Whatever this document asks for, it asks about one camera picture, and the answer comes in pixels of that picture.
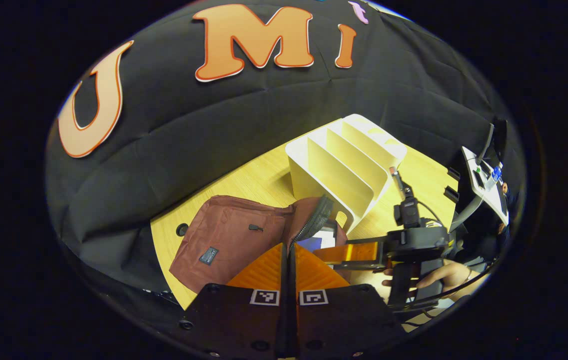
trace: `black cloth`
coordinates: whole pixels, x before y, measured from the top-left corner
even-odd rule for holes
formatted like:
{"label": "black cloth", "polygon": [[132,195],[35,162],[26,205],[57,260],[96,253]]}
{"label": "black cloth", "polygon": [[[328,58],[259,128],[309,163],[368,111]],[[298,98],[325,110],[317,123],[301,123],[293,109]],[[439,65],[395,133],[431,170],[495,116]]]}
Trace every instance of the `black cloth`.
{"label": "black cloth", "polygon": [[[345,1],[246,2],[264,23],[284,6],[311,12],[314,64],[280,68],[271,55],[256,68],[234,44],[245,69],[198,82],[204,22],[192,16],[228,3],[238,2],[190,4],[131,37],[135,43],[119,68],[121,116],[90,155],[69,157],[53,121],[45,159],[48,210],[59,239],[85,264],[133,287],[167,290],[148,231],[153,216],[249,160],[350,114],[446,166],[461,146],[479,152],[489,120],[504,117],[505,163],[514,179],[524,177],[517,119],[491,84],[434,34],[364,3],[368,24]],[[340,23],[357,32],[348,69],[334,64]],[[94,76],[87,72],[81,80],[75,111],[84,126],[97,101]]]}

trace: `light wood tabletop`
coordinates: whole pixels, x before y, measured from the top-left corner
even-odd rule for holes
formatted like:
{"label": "light wood tabletop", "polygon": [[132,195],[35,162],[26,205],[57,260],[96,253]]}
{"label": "light wood tabletop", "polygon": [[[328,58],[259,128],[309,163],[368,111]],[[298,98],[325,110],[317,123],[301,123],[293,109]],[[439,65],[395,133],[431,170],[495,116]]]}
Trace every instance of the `light wood tabletop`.
{"label": "light wood tabletop", "polygon": [[[293,197],[293,185],[290,177],[288,157],[284,143],[271,151],[238,167],[218,180],[201,189],[190,198],[178,203],[174,208],[163,212],[151,221],[153,243],[163,275],[170,290],[186,309],[197,294],[177,280],[169,272],[170,265],[177,254],[183,237],[176,234],[181,223],[190,224],[199,208],[212,196],[227,195],[257,201],[272,207],[285,208],[297,199]],[[408,152],[398,170],[402,180],[413,188],[413,192],[422,203],[428,205],[442,223],[449,228],[455,211],[455,203],[444,195],[446,186],[457,191],[457,180],[448,175],[446,167],[407,146]],[[381,237],[388,231],[400,230],[393,217],[393,205],[401,202],[400,194],[394,185],[381,196],[375,207],[364,217],[348,235],[349,239]],[[422,217],[434,218],[423,206],[419,205]],[[371,271],[351,271],[350,283],[369,283],[377,289],[380,296],[387,300],[389,288],[381,285],[387,279],[382,273]]]}

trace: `person's hand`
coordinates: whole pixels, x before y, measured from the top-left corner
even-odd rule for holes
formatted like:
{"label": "person's hand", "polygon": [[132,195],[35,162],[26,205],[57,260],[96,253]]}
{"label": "person's hand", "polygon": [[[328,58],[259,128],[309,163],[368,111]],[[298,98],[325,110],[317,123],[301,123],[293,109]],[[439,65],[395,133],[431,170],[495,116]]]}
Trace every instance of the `person's hand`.
{"label": "person's hand", "polygon": [[[421,279],[421,281],[415,284],[417,289],[423,289],[428,287],[437,280],[441,280],[444,283],[443,291],[447,292],[450,289],[454,289],[468,278],[470,270],[468,266],[459,264],[453,260],[444,259],[444,266],[435,269],[430,274]],[[393,275],[393,269],[386,269],[384,275]],[[391,287],[393,285],[392,280],[384,280],[382,285]]]}

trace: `person's fingers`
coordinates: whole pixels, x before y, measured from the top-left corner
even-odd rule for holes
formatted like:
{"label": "person's fingers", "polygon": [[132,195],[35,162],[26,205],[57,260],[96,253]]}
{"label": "person's fingers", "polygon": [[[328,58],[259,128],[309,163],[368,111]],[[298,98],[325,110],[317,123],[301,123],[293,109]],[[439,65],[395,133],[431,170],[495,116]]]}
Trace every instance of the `person's fingers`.
{"label": "person's fingers", "polygon": [[435,269],[430,274],[421,279],[416,285],[417,289],[422,289],[423,287],[428,287],[430,284],[437,280],[441,280],[446,276],[453,275],[455,273],[455,267],[452,264],[444,265],[441,268]]}

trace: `white file sorter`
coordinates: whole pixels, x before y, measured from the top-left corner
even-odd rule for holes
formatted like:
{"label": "white file sorter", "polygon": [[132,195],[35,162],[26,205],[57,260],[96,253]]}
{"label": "white file sorter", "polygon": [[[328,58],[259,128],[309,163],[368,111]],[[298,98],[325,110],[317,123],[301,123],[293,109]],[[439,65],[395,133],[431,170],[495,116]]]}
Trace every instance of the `white file sorter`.
{"label": "white file sorter", "polygon": [[389,168],[406,156],[395,137],[359,114],[329,123],[286,145],[296,199],[326,195],[332,218],[346,215],[346,234],[375,206],[391,184]]}

